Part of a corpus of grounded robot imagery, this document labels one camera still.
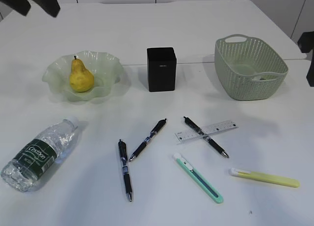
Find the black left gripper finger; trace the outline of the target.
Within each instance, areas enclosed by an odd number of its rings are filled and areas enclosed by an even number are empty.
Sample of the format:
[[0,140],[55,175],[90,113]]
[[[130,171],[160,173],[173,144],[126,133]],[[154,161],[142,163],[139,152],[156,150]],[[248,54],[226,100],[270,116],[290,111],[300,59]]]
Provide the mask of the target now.
[[28,0],[0,0],[19,14],[26,16],[31,8]]
[[47,14],[56,18],[60,12],[60,5],[57,0],[32,0],[37,3]]

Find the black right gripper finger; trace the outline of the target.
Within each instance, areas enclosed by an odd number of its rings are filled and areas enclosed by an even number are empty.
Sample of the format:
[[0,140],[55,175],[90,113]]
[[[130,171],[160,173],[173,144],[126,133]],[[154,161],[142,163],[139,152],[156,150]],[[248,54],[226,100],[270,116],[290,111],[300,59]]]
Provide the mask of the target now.
[[314,61],[311,61],[311,65],[309,67],[308,73],[306,75],[306,79],[308,81],[308,84],[311,87],[314,87]]
[[297,41],[302,53],[309,53],[314,49],[314,31],[304,32]]

